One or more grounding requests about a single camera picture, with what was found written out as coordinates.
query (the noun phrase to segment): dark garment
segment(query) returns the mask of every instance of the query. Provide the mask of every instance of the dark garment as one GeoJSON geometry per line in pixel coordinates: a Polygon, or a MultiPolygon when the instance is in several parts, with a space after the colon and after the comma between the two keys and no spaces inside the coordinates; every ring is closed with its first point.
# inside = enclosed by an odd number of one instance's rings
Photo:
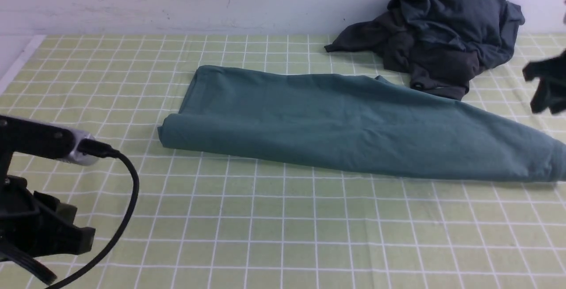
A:
{"type": "Polygon", "coordinates": [[[410,86],[461,100],[469,80],[513,57],[525,19],[506,0],[391,0],[373,21],[347,27],[326,51],[374,51],[410,86]]]}
{"type": "Polygon", "coordinates": [[[510,182],[566,178],[560,141],[382,77],[202,66],[179,113],[165,118],[158,135],[166,148],[348,172],[510,182]]]}
{"type": "Polygon", "coordinates": [[[554,115],[566,110],[566,51],[554,58],[528,63],[523,76],[526,81],[540,79],[530,103],[532,113],[548,108],[554,115]]]}

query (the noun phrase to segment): black cable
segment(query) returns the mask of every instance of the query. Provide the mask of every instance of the black cable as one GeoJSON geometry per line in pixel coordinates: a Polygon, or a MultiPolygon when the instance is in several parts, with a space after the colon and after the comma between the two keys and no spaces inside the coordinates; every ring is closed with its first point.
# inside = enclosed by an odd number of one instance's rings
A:
{"type": "Polygon", "coordinates": [[[126,214],[124,215],[124,218],[122,219],[122,222],[120,223],[120,226],[116,230],[114,236],[112,236],[110,241],[108,241],[107,245],[103,248],[103,250],[101,250],[99,252],[99,254],[96,255],[95,258],[93,258],[89,263],[84,265],[81,269],[77,270],[76,273],[70,275],[69,277],[66,277],[62,281],[59,281],[58,283],[55,283],[54,285],[50,285],[46,289],[61,289],[61,288],[65,287],[66,285],[69,285],[69,283],[79,279],[80,277],[85,275],[87,272],[89,272],[90,269],[92,269],[93,267],[98,265],[104,259],[104,257],[106,257],[108,255],[108,253],[112,250],[112,248],[116,245],[116,243],[118,242],[118,240],[120,239],[120,237],[124,233],[124,230],[128,226],[128,223],[130,222],[132,214],[134,213],[134,208],[135,208],[136,202],[138,200],[140,180],[139,180],[138,173],[136,172],[135,166],[128,159],[128,157],[126,157],[124,154],[122,154],[118,150],[114,150],[108,144],[105,144],[105,143],[102,143],[102,142],[97,142],[95,140],[83,140],[81,142],[81,144],[79,144],[78,150],[80,152],[85,153],[85,154],[91,154],[93,156],[98,156],[99,158],[110,157],[110,158],[117,158],[117,159],[121,160],[124,163],[124,165],[126,166],[126,168],[128,168],[128,171],[130,172],[132,179],[133,179],[134,184],[133,184],[133,188],[132,188],[132,196],[130,198],[130,204],[128,205],[128,208],[126,210],[126,214]]]}

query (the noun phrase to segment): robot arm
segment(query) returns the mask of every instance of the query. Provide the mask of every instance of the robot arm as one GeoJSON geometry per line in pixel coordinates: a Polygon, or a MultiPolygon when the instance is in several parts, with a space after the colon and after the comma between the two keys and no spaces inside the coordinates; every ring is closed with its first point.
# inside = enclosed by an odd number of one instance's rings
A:
{"type": "Polygon", "coordinates": [[[138,174],[126,156],[108,144],[95,141],[88,132],[0,115],[0,262],[13,261],[47,285],[57,276],[35,258],[87,253],[91,251],[95,229],[73,225],[76,207],[47,194],[31,194],[25,178],[8,175],[14,152],[81,166],[95,164],[99,158],[119,158],[134,179],[130,205],[115,236],[93,261],[49,287],[62,288],[100,262],[117,243],[134,211],[138,174]]]}

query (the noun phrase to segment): light green mat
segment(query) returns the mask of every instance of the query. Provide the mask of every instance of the light green mat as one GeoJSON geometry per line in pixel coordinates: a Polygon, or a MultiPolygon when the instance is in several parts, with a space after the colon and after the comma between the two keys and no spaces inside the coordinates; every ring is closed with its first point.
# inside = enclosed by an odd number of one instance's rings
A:
{"type": "MultiPolygon", "coordinates": [[[[0,113],[90,131],[141,177],[135,217],[74,289],[558,289],[566,283],[566,186],[463,185],[342,173],[162,148],[199,65],[271,73],[381,74],[370,53],[332,55],[333,36],[50,36],[0,96],[0,113]]],[[[521,35],[514,59],[471,82],[465,102],[566,142],[566,118],[533,116],[532,59],[566,35],[521,35]]],[[[41,259],[60,277],[88,262],[129,199],[119,162],[82,168],[18,155],[12,174],[79,208],[92,253],[41,259]]],[[[13,264],[0,288],[44,285],[13,264]]]]}

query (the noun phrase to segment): fabric fold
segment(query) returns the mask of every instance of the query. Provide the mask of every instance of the fabric fold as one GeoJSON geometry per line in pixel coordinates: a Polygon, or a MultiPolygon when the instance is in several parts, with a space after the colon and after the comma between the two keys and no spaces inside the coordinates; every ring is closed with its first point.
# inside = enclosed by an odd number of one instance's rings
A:
{"type": "Polygon", "coordinates": [[[199,67],[166,148],[391,176],[556,182],[566,146],[534,128],[382,77],[199,67]]]}

